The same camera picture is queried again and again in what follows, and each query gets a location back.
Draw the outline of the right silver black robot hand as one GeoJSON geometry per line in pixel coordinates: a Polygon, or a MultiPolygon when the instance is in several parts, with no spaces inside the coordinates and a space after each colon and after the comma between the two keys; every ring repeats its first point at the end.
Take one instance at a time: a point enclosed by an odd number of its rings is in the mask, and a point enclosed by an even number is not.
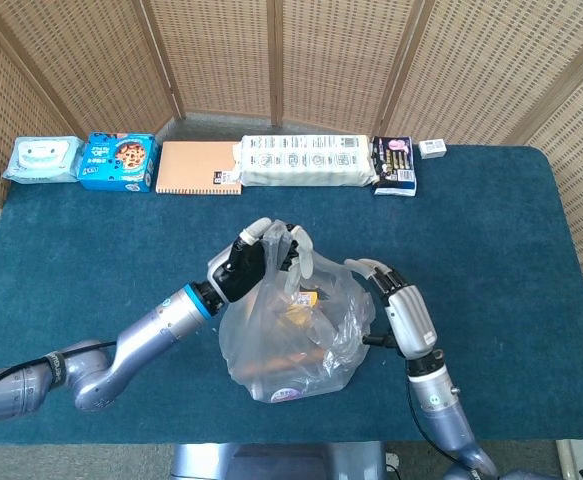
{"type": "Polygon", "coordinates": [[[367,258],[347,259],[344,265],[380,291],[397,347],[407,360],[430,354],[437,332],[419,289],[393,267],[367,258]]]}

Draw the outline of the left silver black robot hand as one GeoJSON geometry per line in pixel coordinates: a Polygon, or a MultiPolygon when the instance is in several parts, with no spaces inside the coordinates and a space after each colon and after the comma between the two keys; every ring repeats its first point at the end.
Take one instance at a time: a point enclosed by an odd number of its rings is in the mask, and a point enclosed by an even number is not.
{"type": "Polygon", "coordinates": [[[313,265],[313,242],[303,227],[263,217],[245,227],[232,244],[208,262],[207,280],[227,304],[249,293],[264,278],[268,268],[287,272],[287,284],[293,284],[300,278],[310,278],[313,265]],[[282,228],[282,239],[269,268],[263,241],[273,226],[282,228]]]}

